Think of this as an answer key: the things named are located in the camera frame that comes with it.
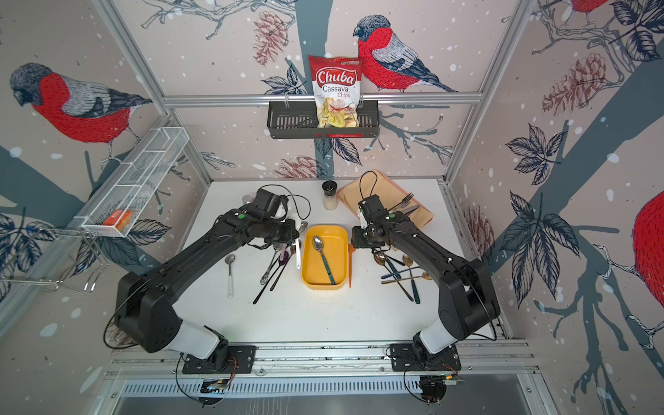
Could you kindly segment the steel spoon green handle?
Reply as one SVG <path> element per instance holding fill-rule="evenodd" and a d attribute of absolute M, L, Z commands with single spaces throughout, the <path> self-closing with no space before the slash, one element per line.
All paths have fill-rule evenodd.
<path fill-rule="evenodd" d="M 327 273 L 327 275 L 328 275 L 328 278 L 329 278 L 329 280 L 330 280 L 330 284 L 331 284 L 331 285 L 336 285 L 336 281 L 335 281 L 335 279 L 334 279 L 334 276 L 333 276 L 333 273 L 332 273 L 332 271 L 331 271 L 330 265 L 329 265 L 329 263 L 328 263 L 328 261 L 327 261 L 327 259 L 326 259 L 325 254 L 324 254 L 324 243 L 323 243 L 323 239 L 322 239 L 320 236 L 316 235 L 316 236 L 313 238 L 313 242 L 312 242 L 312 243 L 313 243 L 313 247 L 314 247 L 314 249 L 315 249 L 315 250 L 319 253 L 319 255 L 321 256 L 321 259 L 322 259 L 322 261 L 323 261 L 323 266 L 324 266 L 325 271 L 326 271 L 326 273 Z"/>

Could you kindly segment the yellow plastic storage box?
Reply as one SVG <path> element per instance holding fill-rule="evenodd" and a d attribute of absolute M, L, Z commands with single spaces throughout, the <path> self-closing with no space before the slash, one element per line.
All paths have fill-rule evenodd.
<path fill-rule="evenodd" d="M 310 228 L 303 244 L 303 283 L 315 291 L 335 291 L 349 278 L 349 234 L 337 225 Z"/>

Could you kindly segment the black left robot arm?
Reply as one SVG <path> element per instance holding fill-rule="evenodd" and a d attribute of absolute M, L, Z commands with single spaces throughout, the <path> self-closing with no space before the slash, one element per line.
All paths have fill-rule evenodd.
<path fill-rule="evenodd" d="M 108 323 L 148 353 L 170 349 L 225 366 L 227 339 L 181 319 L 174 304 L 212 266 L 253 240 L 264 240 L 259 250 L 295 242 L 297 223 L 288 217 L 288 209 L 286 195 L 260 188 L 251 203 L 219 215 L 207 233 L 174 258 L 146 273 L 124 275 Z"/>

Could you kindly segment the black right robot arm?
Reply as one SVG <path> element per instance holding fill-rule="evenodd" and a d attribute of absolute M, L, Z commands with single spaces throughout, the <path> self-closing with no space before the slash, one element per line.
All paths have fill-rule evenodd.
<path fill-rule="evenodd" d="M 480 259 L 468 260 L 448 251 L 405 214 L 389 212 L 378 195 L 361 200 L 358 209 L 366 225 L 353 228 L 354 248 L 395 247 L 437 285 L 437 317 L 413 337 L 415 356 L 436 356 L 500 316 L 494 284 Z"/>

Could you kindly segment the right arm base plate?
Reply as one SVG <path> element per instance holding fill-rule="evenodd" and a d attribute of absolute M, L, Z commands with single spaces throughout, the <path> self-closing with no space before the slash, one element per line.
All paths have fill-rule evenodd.
<path fill-rule="evenodd" d="M 386 355 L 394 372 L 447 371 L 456 373 L 462 368 L 455 345 L 444 348 L 437 354 L 431 354 L 424 346 L 414 342 L 392 343 L 387 348 Z"/>

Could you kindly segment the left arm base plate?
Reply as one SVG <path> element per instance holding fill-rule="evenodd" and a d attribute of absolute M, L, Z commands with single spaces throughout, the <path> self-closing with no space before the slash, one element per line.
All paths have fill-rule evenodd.
<path fill-rule="evenodd" d="M 258 348 L 254 345 L 226 345 L 216 349 L 203 360 L 187 354 L 184 358 L 185 375 L 250 374 Z"/>

